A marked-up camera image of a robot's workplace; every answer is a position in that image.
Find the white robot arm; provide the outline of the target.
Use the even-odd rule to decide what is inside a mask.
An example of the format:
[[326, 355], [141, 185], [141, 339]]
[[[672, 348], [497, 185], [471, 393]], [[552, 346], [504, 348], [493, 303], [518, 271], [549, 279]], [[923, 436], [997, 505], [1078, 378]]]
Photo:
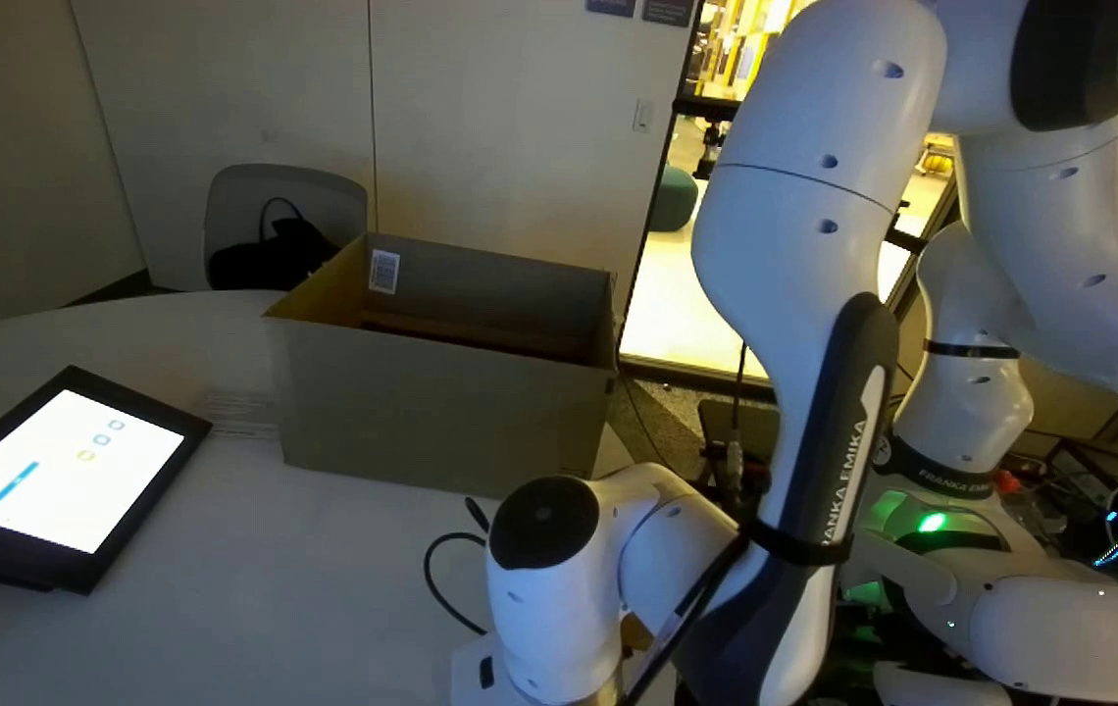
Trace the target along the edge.
[[1118, 393], [1118, 0], [808, 0], [691, 258], [777, 395], [759, 505], [661, 465], [518, 486], [450, 706], [803, 706], [846, 572], [963, 663], [879, 671], [898, 706], [1118, 704], [1118, 580], [997, 499], [1028, 361]]

